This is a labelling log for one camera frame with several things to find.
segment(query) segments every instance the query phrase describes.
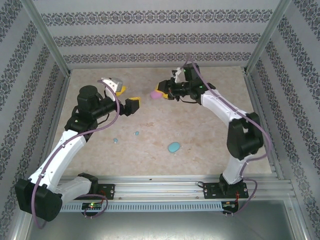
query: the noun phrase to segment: pink object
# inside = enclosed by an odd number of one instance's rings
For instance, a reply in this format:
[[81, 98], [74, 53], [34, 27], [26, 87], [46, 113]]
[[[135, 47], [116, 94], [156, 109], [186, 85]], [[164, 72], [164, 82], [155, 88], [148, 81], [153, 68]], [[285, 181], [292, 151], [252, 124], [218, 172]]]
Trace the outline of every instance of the pink object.
[[150, 97], [152, 98], [152, 99], [160, 99], [160, 98], [162, 98], [162, 93], [161, 92], [158, 92], [158, 91], [152, 91], [151, 93], [150, 93]]

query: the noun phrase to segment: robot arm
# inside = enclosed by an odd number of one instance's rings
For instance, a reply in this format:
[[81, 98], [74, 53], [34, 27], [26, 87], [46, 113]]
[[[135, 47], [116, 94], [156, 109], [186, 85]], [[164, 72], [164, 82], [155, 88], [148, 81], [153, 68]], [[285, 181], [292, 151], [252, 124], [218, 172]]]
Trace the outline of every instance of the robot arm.
[[226, 144], [230, 157], [226, 169], [220, 176], [219, 183], [222, 192], [226, 194], [230, 186], [242, 181], [240, 173], [243, 165], [248, 158], [258, 152], [264, 143], [262, 133], [253, 124], [242, 118], [240, 114], [247, 116], [257, 124], [260, 124], [259, 117], [254, 112], [247, 113], [232, 105], [209, 83], [209, 87], [216, 94], [213, 95], [198, 77], [192, 64], [188, 64], [184, 68], [179, 67], [172, 73], [173, 77], [170, 80], [164, 80], [158, 84], [157, 92], [162, 93], [166, 99], [177, 101], [180, 100], [180, 97], [190, 96], [196, 103], [216, 114], [228, 127]]
[[[117, 78], [102, 78], [105, 84], [120, 95], [125, 87]], [[74, 180], [58, 186], [61, 176], [72, 161], [77, 152], [90, 139], [92, 133], [85, 134], [63, 145], [66, 140], [98, 127], [98, 119], [108, 115], [117, 109], [113, 94], [106, 87], [102, 97], [95, 86], [87, 85], [79, 90], [77, 96], [78, 105], [73, 109], [71, 118], [65, 125], [58, 144], [47, 157], [44, 163], [29, 177], [28, 180], [19, 179], [15, 185], [15, 192], [21, 210], [32, 213], [31, 196], [35, 184], [41, 175], [42, 178], [35, 194], [35, 212], [39, 218], [52, 221], [66, 203], [84, 194], [98, 194], [98, 179], [92, 175], [81, 173]], [[129, 116], [140, 107], [138, 97], [125, 100], [125, 105], [120, 104], [119, 115]], [[51, 160], [44, 174], [41, 174], [44, 166], [53, 153], [62, 145], [60, 151]]]

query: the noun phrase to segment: small blue piece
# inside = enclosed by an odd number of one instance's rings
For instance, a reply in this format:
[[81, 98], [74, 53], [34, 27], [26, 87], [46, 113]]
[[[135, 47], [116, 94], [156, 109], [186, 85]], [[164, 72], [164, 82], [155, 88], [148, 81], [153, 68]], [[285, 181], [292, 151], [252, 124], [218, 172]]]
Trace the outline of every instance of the small blue piece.
[[175, 153], [176, 151], [178, 151], [180, 148], [180, 143], [178, 142], [173, 142], [168, 146], [168, 150], [170, 153]]

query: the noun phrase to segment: wall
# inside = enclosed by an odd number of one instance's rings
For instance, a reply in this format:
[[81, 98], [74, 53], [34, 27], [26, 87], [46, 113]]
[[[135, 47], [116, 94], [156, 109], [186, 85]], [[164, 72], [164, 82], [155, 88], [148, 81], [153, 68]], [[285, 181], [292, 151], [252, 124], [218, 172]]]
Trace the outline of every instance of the wall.
[[70, 69], [245, 66], [279, 0], [35, 0]]
[[251, 73], [312, 239], [320, 239], [319, 19], [319, 0], [293, 0]]
[[64, 82], [18, 0], [0, 0], [0, 240], [18, 212], [14, 185], [37, 169]]

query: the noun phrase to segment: purple cable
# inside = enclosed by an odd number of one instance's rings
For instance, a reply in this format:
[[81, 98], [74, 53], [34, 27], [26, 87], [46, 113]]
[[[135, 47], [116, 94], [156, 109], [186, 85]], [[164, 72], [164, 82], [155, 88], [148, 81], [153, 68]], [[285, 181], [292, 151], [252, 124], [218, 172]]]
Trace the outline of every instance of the purple cable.
[[266, 139], [266, 152], [265, 154], [263, 154], [262, 156], [258, 156], [258, 157], [253, 157], [253, 158], [250, 158], [248, 160], [246, 160], [245, 164], [243, 164], [241, 170], [240, 170], [240, 177], [243, 179], [243, 180], [246, 180], [246, 181], [251, 181], [251, 182], [254, 182], [255, 183], [255, 187], [254, 187], [254, 190], [252, 192], [252, 194], [250, 195], [250, 197], [248, 198], [248, 200], [246, 201], [246, 203], [236, 212], [236, 213], [239, 213], [241, 212], [247, 205], [248, 203], [250, 202], [250, 200], [253, 198], [253, 196], [255, 195], [257, 189], [258, 189], [258, 183], [256, 180], [254, 179], [251, 179], [251, 178], [247, 178], [247, 177], [243, 177], [243, 172], [246, 168], [246, 166], [248, 165], [248, 162], [252, 162], [252, 161], [256, 161], [256, 160], [260, 160], [260, 159], [263, 159], [265, 157], [267, 157], [270, 153], [270, 150], [271, 150], [271, 145], [272, 145], [272, 142], [271, 142], [271, 139], [269, 137], [269, 135], [265, 132], [265, 130], [259, 125], [257, 124], [255, 121], [251, 120], [250, 118], [248, 118], [247, 116], [243, 115], [241, 112], [238, 112], [237, 109], [235, 109], [233, 106], [231, 106], [228, 102], [226, 102], [223, 98], [220, 98], [219, 95], [217, 95], [212, 89], [211, 87], [209, 87], [207, 81], [204, 79], [204, 77], [200, 74], [198, 68], [196, 67], [196, 64], [195, 62], [192, 60], [191, 56], [189, 55], [187, 57], [187, 61], [190, 61], [192, 63], [192, 66], [195, 70], [195, 72], [198, 74], [199, 78], [202, 80], [202, 82], [204, 83], [204, 85], [208, 88], [208, 90], [213, 94], [213, 96], [215, 96], [216, 98], [219, 98], [221, 102], [223, 102], [226, 106], [228, 106], [232, 111], [234, 111], [235, 113], [239, 114], [242, 118], [244, 118], [246, 121], [250, 122], [251, 124], [253, 124], [255, 127], [257, 127], [262, 133], [263, 135], [265, 136], [265, 139]]
[[83, 215], [84, 215], [85, 218], [86, 218], [86, 217], [89, 217], [89, 218], [91, 218], [91, 219], [96, 218], [96, 217], [100, 216], [101, 214], [103, 214], [103, 213], [107, 210], [107, 207], [108, 207], [108, 199], [107, 199], [106, 196], [99, 195], [99, 194], [84, 194], [84, 195], [79, 196], [79, 198], [83, 198], [83, 197], [99, 197], [99, 198], [103, 198], [103, 199], [105, 200], [105, 207], [104, 207], [104, 209], [102, 209], [102, 211], [98, 212], [98, 213], [97, 213], [96, 215], [94, 215], [94, 216], [87, 216], [87, 215], [86, 215], [86, 212], [87, 212], [87, 210], [89, 210], [90, 208], [86, 208], [86, 209], [84, 210], [84, 213], [83, 213]]
[[[64, 148], [64, 146], [66, 144], [68, 144], [69, 142], [71, 142], [73, 139], [76, 139], [78, 137], [81, 137], [83, 135], [87, 135], [87, 134], [92, 134], [94, 132], [98, 132], [98, 131], [101, 131], [101, 130], [104, 130], [108, 127], [110, 127], [112, 124], [114, 124], [116, 122], [116, 120], [118, 119], [119, 117], [119, 114], [120, 114], [120, 103], [119, 103], [119, 100], [117, 98], [117, 95], [114, 93], [114, 91], [106, 84], [104, 83], [102, 80], [98, 80], [98, 83], [102, 83], [103, 85], [105, 85], [106, 88], [108, 88], [110, 90], [110, 92], [112, 93], [112, 95], [114, 96], [115, 98], [115, 103], [116, 103], [116, 114], [115, 114], [115, 117], [114, 119], [106, 126], [103, 126], [103, 127], [100, 127], [100, 128], [97, 128], [97, 129], [94, 129], [94, 130], [89, 130], [89, 131], [85, 131], [85, 132], [82, 132], [82, 133], [79, 133], [71, 138], [69, 138], [68, 140], [66, 140], [63, 144], [61, 144], [54, 152], [53, 154], [51, 155], [51, 157], [49, 158], [49, 160], [47, 161], [47, 163], [44, 165], [41, 173], [39, 174], [39, 177], [35, 183], [35, 186], [33, 188], [33, 192], [32, 192], [32, 197], [31, 197], [31, 212], [32, 212], [32, 218], [33, 218], [33, 221], [35, 223], [35, 225], [39, 228], [39, 229], [43, 229], [46, 222], [44, 222], [44, 225], [40, 226], [39, 223], [38, 223], [38, 220], [37, 220], [37, 215], [36, 215], [36, 206], [35, 206], [35, 200], [36, 200], [36, 192], [37, 192], [37, 189], [39, 187], [39, 184], [40, 184], [40, 181], [42, 179], [42, 175], [46, 172], [48, 166], [50, 165], [50, 163], [52, 162], [52, 160], [54, 159], [54, 157], [57, 155], [57, 153], [62, 149]], [[103, 195], [97, 195], [97, 194], [87, 194], [89, 196], [93, 196], [93, 197], [101, 197], [101, 198], [104, 198], [104, 199], [107, 199], [105, 196]]]

